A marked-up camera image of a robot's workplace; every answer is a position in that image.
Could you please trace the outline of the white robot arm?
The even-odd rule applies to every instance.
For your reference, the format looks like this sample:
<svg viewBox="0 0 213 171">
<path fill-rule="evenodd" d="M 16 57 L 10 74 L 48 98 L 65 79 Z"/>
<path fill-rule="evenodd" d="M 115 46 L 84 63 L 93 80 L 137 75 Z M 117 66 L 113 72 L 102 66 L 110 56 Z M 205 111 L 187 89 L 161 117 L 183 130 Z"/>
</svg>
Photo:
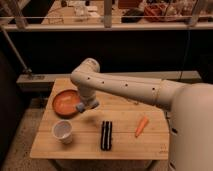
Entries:
<svg viewBox="0 0 213 171">
<path fill-rule="evenodd" d="M 108 75 L 93 58 L 76 67 L 70 80 L 80 110 L 95 107 L 95 92 L 102 91 L 168 111 L 168 171 L 213 171 L 213 84 Z"/>
</svg>

